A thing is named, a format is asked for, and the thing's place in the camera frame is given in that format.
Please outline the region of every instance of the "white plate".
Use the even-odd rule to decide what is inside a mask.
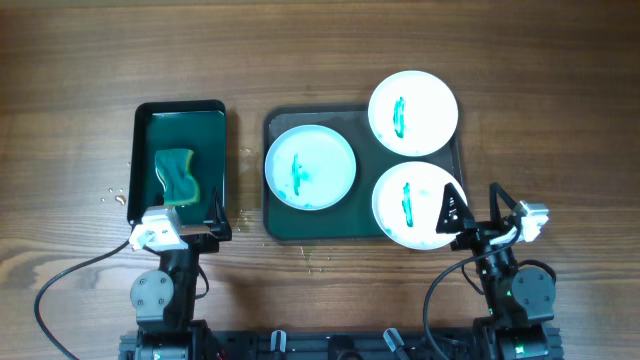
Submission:
[[[437,234],[444,186],[453,183],[467,202],[462,187],[448,172],[425,162],[412,161],[387,170],[373,188],[371,207],[378,226],[402,246],[431,250],[449,244],[454,234]],[[403,200],[409,184],[413,226],[409,226]]]
[[[264,173],[271,191],[285,204],[300,210],[320,210],[349,192],[356,176],[356,158],[337,132],[303,125],[273,142]]]
[[[404,126],[394,126],[396,104],[404,100]],[[389,150],[405,156],[424,156],[443,147],[458,125],[453,93],[437,77],[422,71],[391,75],[369,100],[369,125]]]

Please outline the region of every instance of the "wooden surface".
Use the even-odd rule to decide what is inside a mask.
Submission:
[[[260,220],[268,111],[366,102],[405,69],[437,75],[458,99],[477,218],[493,181],[551,208],[542,237],[515,253],[558,272],[553,324],[567,359],[638,358],[640,4],[259,2],[0,11],[0,358],[61,357],[33,298],[126,239],[114,196],[128,192],[133,113],[147,101],[216,98],[230,112],[236,233],[202,258],[212,289],[196,318],[217,330],[419,329],[429,284],[468,254],[383,241],[303,257]],[[80,358],[114,358],[136,329],[131,283],[156,267],[127,249],[82,269],[47,293],[44,319]],[[431,309],[432,326],[487,312],[460,273]]]

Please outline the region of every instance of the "dark rectangular tray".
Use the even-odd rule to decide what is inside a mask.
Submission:
[[[433,154],[398,155],[373,135],[367,105],[288,106],[273,110],[264,121],[264,157],[278,136],[308,124],[326,126],[347,140],[356,157],[356,178],[347,195],[335,205],[318,211],[303,211],[286,205],[271,193],[263,169],[263,224],[267,233],[278,241],[289,244],[305,240],[386,238],[373,217],[371,195],[378,178],[403,162],[424,161],[440,166],[464,188],[457,134]]]
[[[164,190],[155,173],[157,150],[193,150],[191,173],[200,185],[200,202],[177,208],[183,225],[204,221],[214,188],[226,204],[226,110],[218,100],[145,103],[136,109],[127,220],[140,223]]]

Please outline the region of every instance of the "tabletop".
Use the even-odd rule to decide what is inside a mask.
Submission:
[[[43,1],[0,10],[0,358],[62,355],[33,300],[63,269],[128,237],[134,111],[219,99],[228,117],[234,239],[201,258],[214,330],[419,330],[433,279],[468,256],[390,240],[285,247],[261,222],[262,122],[280,105],[366,103],[407,69],[459,103],[465,190],[544,202],[551,220],[518,259],[558,272],[567,359],[640,353],[640,4],[633,1]],[[157,268],[124,250],[54,285],[43,317],[80,358],[114,358],[136,329],[133,280]],[[459,272],[433,327],[470,326],[484,298]]]

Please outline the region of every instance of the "black cable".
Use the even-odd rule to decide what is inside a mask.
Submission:
[[[80,269],[83,268],[85,266],[97,263],[100,260],[104,260],[106,258],[108,258],[109,256],[112,256],[116,253],[118,253],[120,250],[124,249],[125,247],[127,247],[127,245],[129,244],[129,240],[125,241],[122,245],[118,246],[117,248],[109,251],[108,253],[104,254],[104,255],[100,255],[98,257],[95,257],[91,260],[87,260],[85,262],[82,262],[78,265],[74,265],[64,271],[62,271],[61,273],[59,273],[58,275],[52,277],[49,281],[47,281],[46,284],[44,284],[44,286],[40,289],[40,291],[38,291],[38,294],[36,295],[36,300],[33,303],[33,313],[36,316],[36,321],[38,322],[38,325],[40,325],[40,329],[42,329],[42,332],[47,335],[47,337],[49,338],[49,340],[53,343],[53,345],[55,345],[58,350],[60,350],[63,354],[65,354],[69,359],[78,359],[75,355],[73,355],[69,350],[67,350],[64,346],[62,346],[62,344],[58,341],[58,339],[55,338],[55,336],[53,336],[53,334],[51,333],[51,331],[49,331],[49,328],[47,328],[47,325],[44,324],[44,321],[42,321],[42,316],[40,316],[40,300],[42,299],[42,295],[44,295],[44,292],[47,291],[47,289],[53,285],[53,283],[55,283],[56,281],[60,280],[62,277]]]
[[[202,280],[204,280],[204,285],[206,286],[206,289],[203,294],[196,295],[196,300],[202,299],[209,292],[209,280],[207,279],[207,275],[204,274],[204,270],[202,270],[202,267],[200,265],[198,265],[198,273],[200,273],[200,276],[202,276]]]
[[[471,281],[471,279],[469,279],[467,272],[464,271],[464,265],[462,265],[460,269],[462,270],[462,275],[464,275],[464,278],[467,279],[467,282],[469,283],[469,285],[473,287],[473,290],[475,290],[479,295],[484,295],[484,291],[482,291],[482,289],[480,289],[478,285],[476,285],[476,283],[474,283],[473,281]]]
[[[429,287],[429,290],[427,291],[427,295],[424,298],[424,307],[422,309],[422,321],[424,322],[424,331],[425,331],[425,336],[427,338],[427,341],[429,342],[429,345],[431,345],[431,347],[433,348],[433,352],[438,355],[438,357],[440,357],[443,360],[449,360],[449,358],[442,352],[442,350],[440,350],[440,347],[438,346],[438,344],[436,344],[436,341],[433,339],[433,335],[431,335],[431,331],[429,330],[429,323],[427,321],[427,317],[429,314],[429,300],[431,299],[431,296],[433,295],[433,292],[436,289],[436,286],[438,286],[438,284],[440,283],[440,281],[442,281],[442,279],[444,279],[447,275],[451,274],[452,272],[454,272],[456,269],[458,269],[461,266],[464,266],[470,262],[474,262],[480,259],[483,259],[487,256],[491,256],[491,255],[495,255],[497,253],[499,253],[500,251],[506,250],[508,248],[510,248],[511,246],[513,246],[513,244],[515,244],[518,241],[518,238],[520,237],[520,234],[522,233],[522,226],[520,223],[518,223],[516,225],[516,235],[513,237],[513,239],[511,241],[509,241],[508,244],[506,244],[505,246],[502,246],[498,249],[489,251],[486,254],[482,254],[482,255],[478,255],[478,256],[472,256],[468,259],[462,260],[452,266],[450,266],[447,270],[443,271],[442,274],[440,274],[434,281],[433,283],[431,283],[431,286]]]
[[[518,265],[516,265],[516,268],[520,269],[525,265],[537,266],[541,268],[542,270],[546,271],[547,274],[549,274],[549,276],[551,276],[551,280],[553,280],[553,283],[554,284],[556,283],[556,272],[553,270],[551,266],[538,260],[523,260],[523,261],[520,261]]]

